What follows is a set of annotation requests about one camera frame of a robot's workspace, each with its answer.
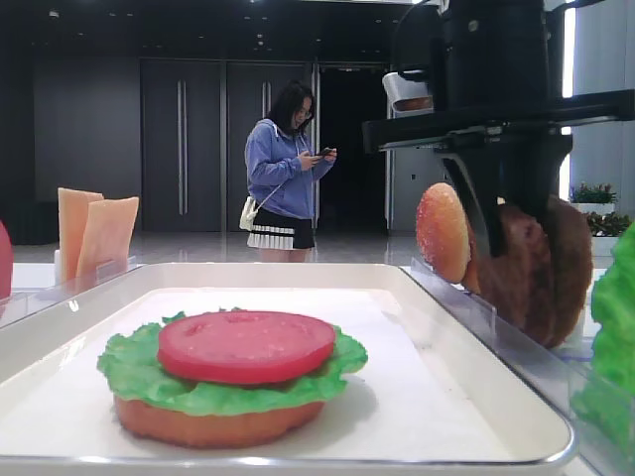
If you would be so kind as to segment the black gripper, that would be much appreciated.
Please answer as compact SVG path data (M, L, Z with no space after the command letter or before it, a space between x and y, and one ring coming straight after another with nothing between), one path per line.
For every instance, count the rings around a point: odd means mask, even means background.
M368 153L430 146L467 214L480 254L506 251L498 198L525 203L525 213L548 229L550 194L572 151L572 136L537 121L503 121L450 128L439 116L411 116L362 124Z

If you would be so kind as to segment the white shoulder bag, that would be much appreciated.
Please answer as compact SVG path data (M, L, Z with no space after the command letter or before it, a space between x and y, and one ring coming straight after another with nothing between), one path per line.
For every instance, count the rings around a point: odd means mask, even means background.
M254 226L254 220L259 212L260 205L251 195L246 197L239 219L239 228L250 232Z

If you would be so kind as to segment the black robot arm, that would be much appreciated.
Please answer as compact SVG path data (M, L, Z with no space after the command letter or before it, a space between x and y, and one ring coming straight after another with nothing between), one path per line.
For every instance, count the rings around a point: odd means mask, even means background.
M572 150L564 127L634 117L632 90L566 98L552 89L549 28L563 15L540 1L412 6L398 26L392 65L400 78L428 87L433 109L362 126L369 153L434 146L483 254L505 247L499 198L545 216Z

